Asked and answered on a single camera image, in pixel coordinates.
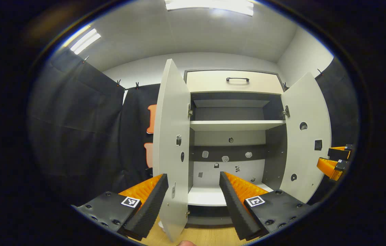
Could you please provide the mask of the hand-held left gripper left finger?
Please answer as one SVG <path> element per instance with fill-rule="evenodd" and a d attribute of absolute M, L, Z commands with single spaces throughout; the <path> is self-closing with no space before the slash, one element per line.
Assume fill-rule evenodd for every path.
<path fill-rule="evenodd" d="M 168 190 L 160 174 L 120 193 L 105 191 L 73 209 L 99 227 L 141 241 L 152 229 Z"/>

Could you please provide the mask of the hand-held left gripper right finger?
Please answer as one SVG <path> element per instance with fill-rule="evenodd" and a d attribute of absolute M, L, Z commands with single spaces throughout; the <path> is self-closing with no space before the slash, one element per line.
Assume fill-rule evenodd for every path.
<path fill-rule="evenodd" d="M 220 172 L 219 187 L 240 240 L 274 234 L 316 208 L 283 190 L 268 192 L 227 172 Z"/>

